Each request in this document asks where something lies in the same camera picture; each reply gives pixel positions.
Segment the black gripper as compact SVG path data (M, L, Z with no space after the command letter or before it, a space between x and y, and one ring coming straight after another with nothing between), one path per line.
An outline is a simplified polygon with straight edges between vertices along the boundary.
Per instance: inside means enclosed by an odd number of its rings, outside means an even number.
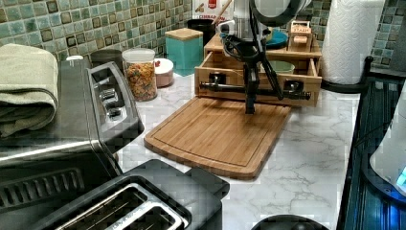
M272 85L272 88L279 100L283 99L283 93L278 82L278 76L268 61L264 45L260 40L246 40L234 35L222 37L223 51L227 56L244 64L244 86L245 86L245 113L255 113L255 101L259 88L258 68L255 63L261 61L265 74Z

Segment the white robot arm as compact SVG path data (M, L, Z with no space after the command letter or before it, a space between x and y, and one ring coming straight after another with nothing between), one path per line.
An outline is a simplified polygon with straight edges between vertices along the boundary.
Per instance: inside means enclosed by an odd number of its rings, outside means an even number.
M283 99L277 74L266 57L266 36L269 27L280 27L294 19L312 0L234 0L233 19L220 23L228 25L221 38L227 56L243 62L245 113L255 113L259 93L259 63L264 68L271 92Z

